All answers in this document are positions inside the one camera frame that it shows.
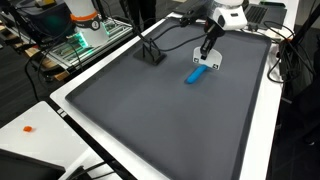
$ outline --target gray mat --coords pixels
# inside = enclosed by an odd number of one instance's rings
[[[152,36],[177,24],[166,20]],[[176,28],[161,48],[201,35],[202,25]],[[159,66],[133,58],[141,42],[67,96],[129,149],[171,179],[238,179],[270,39],[228,32],[215,49],[223,55],[192,85],[193,49],[204,38],[167,53]]]

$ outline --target white desk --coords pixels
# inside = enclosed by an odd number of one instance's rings
[[[24,132],[31,126],[31,132]],[[80,165],[89,168],[103,160],[45,102],[40,102],[0,129],[0,149],[65,168],[65,180]],[[91,172],[97,177],[113,170],[103,165]],[[101,178],[120,180],[117,174]]]
[[[284,2],[288,9],[284,25],[293,29],[299,0],[278,1]],[[152,28],[144,32],[144,34],[150,32],[161,22],[162,21],[158,22]],[[70,93],[73,89],[75,89],[89,77],[94,75],[102,67],[110,63],[113,59],[119,56],[130,46],[135,44],[138,40],[138,38],[134,38],[121,48],[117,49],[115,52],[105,57],[103,60],[79,75],[77,78],[52,93],[50,97],[62,109],[64,109],[80,126],[82,126],[88,133],[90,133],[92,137],[94,137],[136,178],[138,178],[139,180],[167,179],[167,177],[165,177],[148,163],[139,158],[136,154],[126,148],[123,144],[117,141],[114,137],[112,137],[98,125],[90,121],[90,119],[80,113],[65,100],[65,96],[68,93]],[[274,128],[281,97],[281,86],[279,84],[272,83],[267,79],[267,71],[273,65],[275,60],[275,56],[270,55],[267,61],[267,65],[264,69],[264,75],[260,85],[240,176],[240,179],[242,180],[262,180],[265,179],[266,176]]]

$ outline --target blue object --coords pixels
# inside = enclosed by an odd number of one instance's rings
[[[197,67],[197,69],[194,70],[192,72],[192,74],[187,78],[186,83],[193,84],[194,82],[196,82],[199,79],[199,77],[201,76],[201,74],[207,70],[207,68],[208,68],[208,66],[206,66],[206,65],[201,65],[201,66]]]

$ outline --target orange object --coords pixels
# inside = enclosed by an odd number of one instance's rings
[[[73,20],[73,21],[88,21],[88,20],[90,20],[90,19],[93,19],[93,18],[95,18],[96,16],[98,15],[98,13],[97,13],[97,11],[95,11],[95,12],[93,12],[92,14],[89,14],[89,15],[87,15],[87,16],[75,16],[75,15],[73,15],[73,14],[71,14],[70,16],[71,16],[71,19]]]
[[[25,127],[23,128],[23,131],[31,132],[31,131],[32,131],[32,127],[31,127],[31,126],[25,126]]]

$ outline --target small orange object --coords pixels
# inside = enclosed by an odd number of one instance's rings
[[[32,127],[31,127],[31,126],[25,126],[25,127],[23,128],[23,131],[31,132],[31,131],[32,131]]]

